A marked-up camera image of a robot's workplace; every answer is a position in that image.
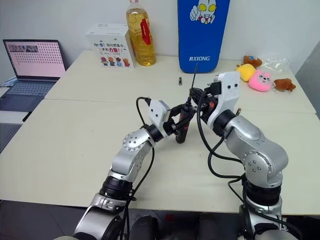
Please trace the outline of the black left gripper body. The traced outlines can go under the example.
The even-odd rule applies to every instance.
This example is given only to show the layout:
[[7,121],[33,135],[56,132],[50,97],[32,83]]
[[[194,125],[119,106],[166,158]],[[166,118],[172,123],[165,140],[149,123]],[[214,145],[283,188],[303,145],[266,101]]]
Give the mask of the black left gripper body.
[[164,115],[163,120],[163,130],[164,130],[164,137],[169,137],[171,135],[177,135],[178,130],[176,127],[175,121],[170,117],[169,113]]

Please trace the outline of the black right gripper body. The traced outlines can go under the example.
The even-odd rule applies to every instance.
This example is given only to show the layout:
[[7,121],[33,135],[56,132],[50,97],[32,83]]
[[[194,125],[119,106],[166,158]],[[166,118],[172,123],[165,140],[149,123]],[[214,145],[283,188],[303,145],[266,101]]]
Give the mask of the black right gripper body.
[[220,86],[209,86],[200,91],[199,95],[199,124],[220,124],[221,114],[218,110],[218,95],[221,94]]

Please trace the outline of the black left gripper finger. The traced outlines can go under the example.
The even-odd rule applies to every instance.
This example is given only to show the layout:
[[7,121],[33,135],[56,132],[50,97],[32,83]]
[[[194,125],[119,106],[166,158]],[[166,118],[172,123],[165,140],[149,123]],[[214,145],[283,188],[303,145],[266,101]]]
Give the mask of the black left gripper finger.
[[180,114],[179,115],[179,121],[174,124],[175,131],[178,131],[179,129],[183,128],[187,123],[189,123],[193,118],[192,114]]
[[179,104],[170,110],[170,114],[183,114],[187,112],[186,104]]

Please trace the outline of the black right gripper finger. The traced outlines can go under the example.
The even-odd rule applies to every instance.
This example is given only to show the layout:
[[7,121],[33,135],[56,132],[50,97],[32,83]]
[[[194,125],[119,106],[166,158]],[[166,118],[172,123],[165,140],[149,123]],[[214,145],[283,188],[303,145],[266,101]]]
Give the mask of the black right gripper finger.
[[205,96],[206,94],[207,93],[201,88],[192,87],[189,89],[190,97],[201,97],[201,96]]
[[205,99],[201,98],[201,96],[192,96],[191,99],[193,101],[194,108],[205,108],[206,107]]

